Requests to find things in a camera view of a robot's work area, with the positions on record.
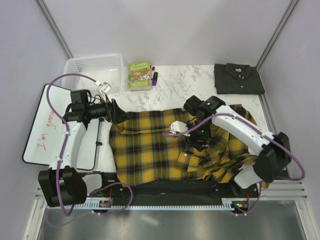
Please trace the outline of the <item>yellow plaid long sleeve shirt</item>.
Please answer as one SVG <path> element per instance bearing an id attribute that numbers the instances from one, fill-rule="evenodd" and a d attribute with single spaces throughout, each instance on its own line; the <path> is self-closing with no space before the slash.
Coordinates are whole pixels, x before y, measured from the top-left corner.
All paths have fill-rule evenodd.
<path id="1" fill-rule="evenodd" d="M 193 117 L 183 108 L 131 112 L 131 119 L 113 124 L 109 132 L 117 178 L 131 187 L 152 181 L 214 180 L 228 183 L 243 164 L 257 156 L 235 136 L 211 125 L 209 147 L 197 151 L 184 136 L 165 137 L 174 121 Z"/>

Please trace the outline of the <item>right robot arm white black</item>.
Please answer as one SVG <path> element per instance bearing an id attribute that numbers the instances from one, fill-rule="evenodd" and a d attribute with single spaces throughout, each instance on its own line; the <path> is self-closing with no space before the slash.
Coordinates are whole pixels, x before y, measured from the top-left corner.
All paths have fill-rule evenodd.
<path id="1" fill-rule="evenodd" d="M 255 183 L 273 182 L 290 163 L 288 136 L 257 127 L 241 106 L 227 105 L 216 96 L 200 100 L 193 95 L 183 107 L 191 119 L 172 123 L 170 131 L 182 133 L 197 151 L 182 155 L 185 171 L 230 183 L 230 193 L 240 197 Z"/>

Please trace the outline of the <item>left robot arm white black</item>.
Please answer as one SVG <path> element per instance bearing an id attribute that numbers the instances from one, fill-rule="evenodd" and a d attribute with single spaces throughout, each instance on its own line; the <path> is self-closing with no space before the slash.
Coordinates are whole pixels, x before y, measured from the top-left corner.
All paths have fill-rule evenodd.
<path id="1" fill-rule="evenodd" d="M 38 182 L 49 207 L 83 204 L 94 192 L 99 197 L 110 191 L 108 182 L 99 173 L 80 175 L 77 160 L 82 140 L 92 120 L 104 118 L 113 124 L 123 123 L 131 115 L 122 110 L 115 99 L 91 104 L 87 90 L 70 93 L 71 103 L 63 116 L 63 137 L 57 155 L 47 170 L 38 174 Z"/>

